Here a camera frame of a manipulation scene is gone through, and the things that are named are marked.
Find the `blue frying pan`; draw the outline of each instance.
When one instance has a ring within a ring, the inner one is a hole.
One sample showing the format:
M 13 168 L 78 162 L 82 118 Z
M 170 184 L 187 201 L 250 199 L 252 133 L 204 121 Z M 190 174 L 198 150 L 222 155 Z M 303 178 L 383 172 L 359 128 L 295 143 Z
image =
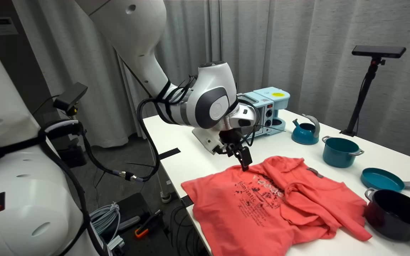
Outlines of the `blue frying pan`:
M 377 190 L 400 192 L 404 188 L 410 188 L 410 181 L 403 182 L 393 173 L 378 168 L 366 168 L 363 170 L 360 180 L 367 188 L 375 188 Z

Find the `black pot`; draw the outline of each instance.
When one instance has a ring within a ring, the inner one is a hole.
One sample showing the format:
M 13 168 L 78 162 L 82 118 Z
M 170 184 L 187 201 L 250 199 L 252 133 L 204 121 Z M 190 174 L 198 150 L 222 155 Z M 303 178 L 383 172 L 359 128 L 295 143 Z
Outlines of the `black pot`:
M 377 232 L 397 241 L 410 241 L 410 197 L 390 190 L 368 188 L 365 208 L 368 223 Z

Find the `kettle handle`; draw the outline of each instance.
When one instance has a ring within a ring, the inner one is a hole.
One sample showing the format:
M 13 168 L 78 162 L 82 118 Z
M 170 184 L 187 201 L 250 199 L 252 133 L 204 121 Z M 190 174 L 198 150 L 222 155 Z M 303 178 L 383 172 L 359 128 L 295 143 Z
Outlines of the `kettle handle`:
M 312 135 L 314 138 L 319 138 L 319 132 L 320 132 L 320 124 L 319 121 L 317 120 L 317 118 L 310 116 L 310 115 L 305 115 L 305 114 L 301 114 L 302 116 L 308 118 L 316 127 L 314 129 L 314 134 Z

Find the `yellow button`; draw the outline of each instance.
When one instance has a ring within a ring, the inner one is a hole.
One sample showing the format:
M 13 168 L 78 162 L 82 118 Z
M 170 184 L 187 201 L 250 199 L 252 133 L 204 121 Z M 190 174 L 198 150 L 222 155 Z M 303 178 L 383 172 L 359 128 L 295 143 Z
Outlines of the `yellow button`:
M 272 93 L 272 96 L 275 96 L 275 97 L 283 97 L 284 94 L 282 94 L 282 93 L 280 93 L 280 92 L 274 92 L 274 93 Z

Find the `gray cable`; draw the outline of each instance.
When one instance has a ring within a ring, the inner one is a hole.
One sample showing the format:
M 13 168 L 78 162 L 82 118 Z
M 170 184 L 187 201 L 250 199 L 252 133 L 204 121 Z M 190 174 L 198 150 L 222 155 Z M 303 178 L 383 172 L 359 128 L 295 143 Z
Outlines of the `gray cable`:
M 90 214 L 91 223 L 93 224 L 94 229 L 101 235 L 118 217 L 117 227 L 115 229 L 114 235 L 110 240 L 116 237 L 119 223 L 121 221 L 121 215 L 119 213 L 119 205 L 113 202 L 107 206 L 103 206 Z

